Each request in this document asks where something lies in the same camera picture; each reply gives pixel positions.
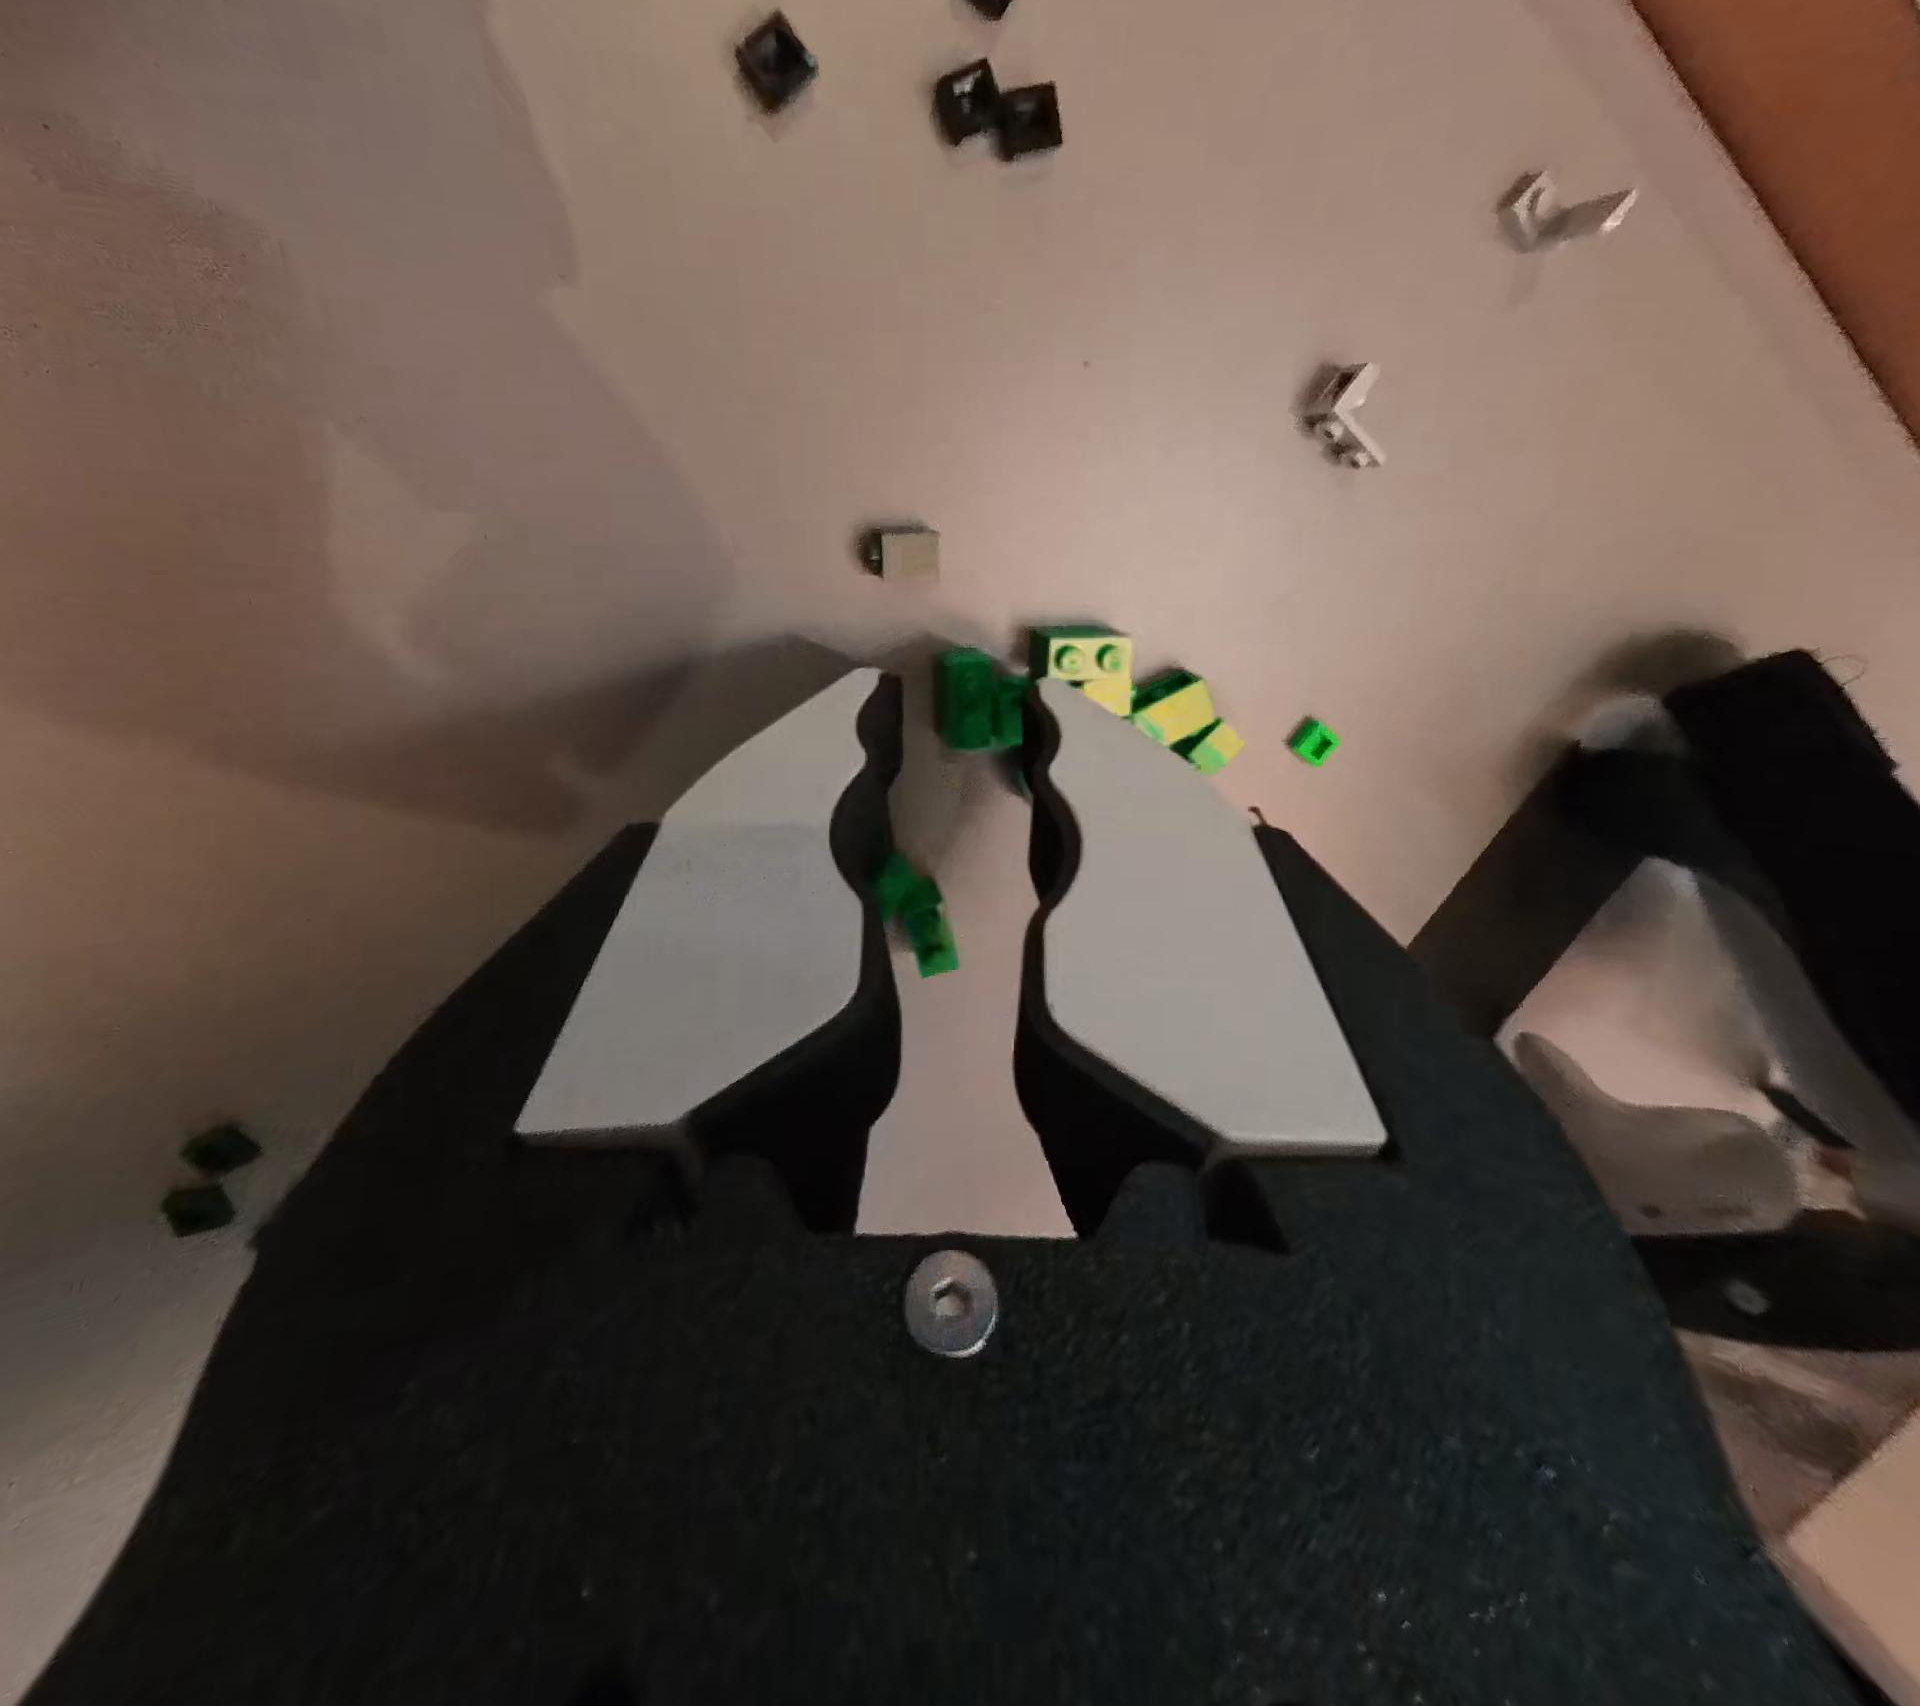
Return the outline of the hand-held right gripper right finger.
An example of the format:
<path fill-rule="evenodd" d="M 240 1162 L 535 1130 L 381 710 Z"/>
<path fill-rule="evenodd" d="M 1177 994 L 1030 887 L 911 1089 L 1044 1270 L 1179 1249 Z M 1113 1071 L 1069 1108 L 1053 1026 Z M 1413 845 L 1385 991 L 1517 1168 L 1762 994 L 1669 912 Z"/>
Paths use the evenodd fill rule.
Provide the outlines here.
<path fill-rule="evenodd" d="M 1142 1166 L 1373 1162 L 1389 1127 L 1252 819 L 1069 683 L 1028 689 L 1014 1085 L 1070 1230 Z"/>

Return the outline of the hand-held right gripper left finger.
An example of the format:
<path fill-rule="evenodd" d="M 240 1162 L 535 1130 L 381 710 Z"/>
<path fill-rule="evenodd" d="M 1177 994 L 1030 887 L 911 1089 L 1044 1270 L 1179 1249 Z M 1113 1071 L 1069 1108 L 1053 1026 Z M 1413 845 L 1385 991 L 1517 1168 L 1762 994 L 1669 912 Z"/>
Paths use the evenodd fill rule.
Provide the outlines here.
<path fill-rule="evenodd" d="M 904 695 L 856 666 L 663 819 L 515 1132 L 772 1166 L 814 1232 L 853 1235 L 902 1016 L 876 882 L 896 853 Z"/>

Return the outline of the black chair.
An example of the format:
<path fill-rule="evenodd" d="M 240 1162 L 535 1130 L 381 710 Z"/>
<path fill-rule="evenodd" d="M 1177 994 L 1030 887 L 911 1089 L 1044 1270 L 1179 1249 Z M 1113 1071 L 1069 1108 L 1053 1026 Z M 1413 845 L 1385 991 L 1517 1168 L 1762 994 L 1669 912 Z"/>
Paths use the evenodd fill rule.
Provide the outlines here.
<path fill-rule="evenodd" d="M 1613 690 L 1413 955 L 1678 1328 L 1916 1355 L 1916 791 L 1813 652 Z"/>

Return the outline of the grey lego bracket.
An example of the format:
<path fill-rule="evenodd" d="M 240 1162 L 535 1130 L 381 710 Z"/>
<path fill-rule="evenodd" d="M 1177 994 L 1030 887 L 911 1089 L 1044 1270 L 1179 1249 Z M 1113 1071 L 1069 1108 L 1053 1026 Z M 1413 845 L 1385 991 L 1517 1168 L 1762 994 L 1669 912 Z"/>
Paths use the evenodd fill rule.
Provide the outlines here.
<path fill-rule="evenodd" d="M 1346 471 L 1385 469 L 1385 453 L 1362 419 L 1378 381 L 1377 363 L 1326 363 L 1302 395 L 1299 420 L 1304 432 L 1330 462 Z"/>
<path fill-rule="evenodd" d="M 1564 201 L 1554 180 L 1547 172 L 1537 172 L 1508 189 L 1499 207 L 1499 225 L 1518 254 L 1551 254 L 1614 234 L 1639 201 L 1637 186 Z"/>

